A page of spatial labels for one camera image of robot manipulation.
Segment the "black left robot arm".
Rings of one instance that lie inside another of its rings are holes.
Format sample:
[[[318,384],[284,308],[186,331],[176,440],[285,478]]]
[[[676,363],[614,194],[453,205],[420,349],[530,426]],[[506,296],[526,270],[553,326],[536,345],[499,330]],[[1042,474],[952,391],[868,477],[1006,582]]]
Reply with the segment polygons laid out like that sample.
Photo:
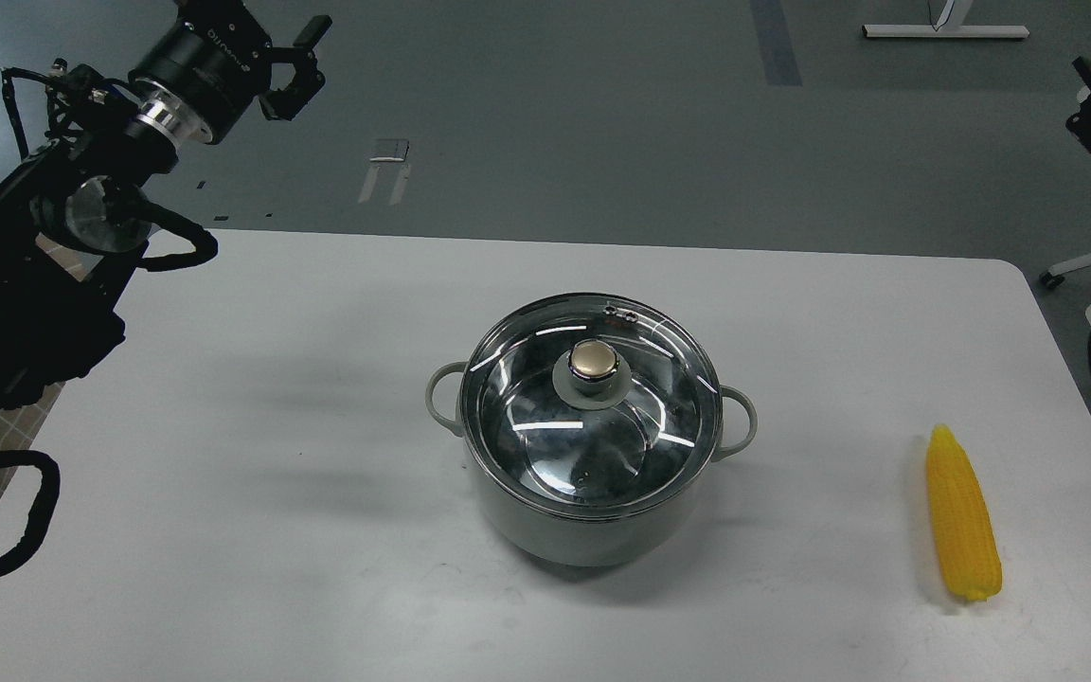
[[[116,314],[134,272],[215,259],[203,225],[144,194],[188,142],[218,144],[257,103],[290,121],[325,75],[316,14],[273,41],[242,1],[179,1],[173,26],[125,79],[56,58],[46,73],[9,65],[3,103],[17,168],[0,183],[0,414],[86,376],[124,342]],[[0,578],[39,551],[60,496],[51,455],[0,450]]]

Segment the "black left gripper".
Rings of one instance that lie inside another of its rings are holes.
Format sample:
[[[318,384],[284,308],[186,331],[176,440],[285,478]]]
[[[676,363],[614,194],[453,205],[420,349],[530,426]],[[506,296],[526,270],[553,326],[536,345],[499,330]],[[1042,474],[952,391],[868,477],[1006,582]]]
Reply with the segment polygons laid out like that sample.
[[[127,79],[137,95],[165,92],[195,113],[195,141],[221,143],[261,94],[265,119],[292,121],[325,85],[315,49],[333,25],[328,14],[309,17],[290,45],[269,45],[269,34],[242,1],[176,5],[173,26]],[[269,89],[269,65],[276,64],[291,65],[293,75],[281,89]]]

